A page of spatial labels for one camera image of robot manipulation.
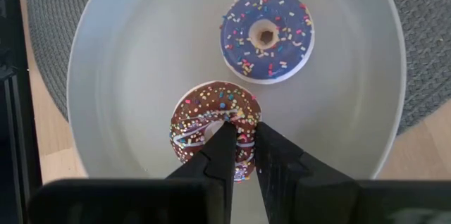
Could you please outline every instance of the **blue icing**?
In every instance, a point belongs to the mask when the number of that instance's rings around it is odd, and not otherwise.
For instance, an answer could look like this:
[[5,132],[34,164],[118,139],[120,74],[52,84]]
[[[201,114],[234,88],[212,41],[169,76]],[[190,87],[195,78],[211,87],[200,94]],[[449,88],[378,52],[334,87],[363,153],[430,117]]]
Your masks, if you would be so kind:
[[[275,79],[290,72],[301,62],[311,44],[312,25],[308,25],[310,15],[305,6],[301,5],[299,0],[267,0],[262,5],[260,5],[260,0],[236,2],[227,15],[223,16],[221,47],[227,62],[237,72],[257,80]],[[286,38],[285,41],[279,40],[275,47],[264,50],[263,52],[266,52],[267,55],[263,56],[261,55],[262,51],[256,54],[256,48],[247,40],[250,27],[262,19],[270,20],[279,27],[279,39]],[[247,75],[243,73],[245,65],[248,67]]]

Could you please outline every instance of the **chocolate frosted donut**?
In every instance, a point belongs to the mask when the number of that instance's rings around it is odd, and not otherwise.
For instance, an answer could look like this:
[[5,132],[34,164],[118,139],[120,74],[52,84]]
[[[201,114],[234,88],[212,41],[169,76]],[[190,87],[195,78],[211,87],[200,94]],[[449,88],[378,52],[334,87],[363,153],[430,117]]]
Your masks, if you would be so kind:
[[229,82],[208,82],[189,91],[171,119],[171,144],[182,163],[189,161],[208,140],[205,132],[228,121],[237,128],[235,181],[249,179],[254,170],[254,133],[261,109],[246,89]]
[[248,82],[288,79],[304,66],[313,49],[313,22],[299,0],[239,0],[223,18],[225,62]]

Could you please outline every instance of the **large white bowl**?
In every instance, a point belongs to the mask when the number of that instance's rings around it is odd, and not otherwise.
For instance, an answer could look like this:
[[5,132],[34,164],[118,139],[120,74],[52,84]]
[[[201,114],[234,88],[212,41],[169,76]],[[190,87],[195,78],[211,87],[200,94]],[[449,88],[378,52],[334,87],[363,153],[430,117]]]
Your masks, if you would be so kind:
[[[266,123],[354,177],[380,170],[400,121],[405,51],[393,0],[300,0],[315,24],[308,63],[274,85],[246,83],[219,48],[233,0],[89,0],[68,73],[73,135],[90,177],[162,178],[174,106],[224,80],[254,93]],[[258,180],[235,185],[234,223],[266,222]]]

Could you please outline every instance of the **gray rug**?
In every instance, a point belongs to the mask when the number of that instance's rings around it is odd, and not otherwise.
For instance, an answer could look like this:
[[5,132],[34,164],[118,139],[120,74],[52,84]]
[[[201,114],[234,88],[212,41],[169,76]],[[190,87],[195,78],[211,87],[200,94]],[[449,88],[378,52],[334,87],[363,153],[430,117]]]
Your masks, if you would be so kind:
[[[37,65],[62,114],[70,46],[87,0],[28,0]],[[407,92],[399,133],[451,97],[451,0],[395,0],[407,49]]]

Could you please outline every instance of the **donut hole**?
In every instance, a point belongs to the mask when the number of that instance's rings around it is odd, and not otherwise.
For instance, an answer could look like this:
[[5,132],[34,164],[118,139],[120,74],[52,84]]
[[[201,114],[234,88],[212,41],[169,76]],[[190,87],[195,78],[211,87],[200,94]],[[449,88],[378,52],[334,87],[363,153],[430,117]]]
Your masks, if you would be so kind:
[[277,25],[267,19],[256,21],[249,28],[249,38],[257,49],[269,49],[279,41]]
[[265,30],[260,34],[260,41],[262,41],[264,44],[269,44],[273,41],[273,35],[274,33],[269,30]]
[[221,128],[221,126],[223,126],[224,121],[215,121],[212,122],[211,124],[209,124],[209,126],[207,126],[205,128],[205,142],[209,141],[209,139],[211,139],[211,137],[213,137],[213,135],[219,131],[219,129]]

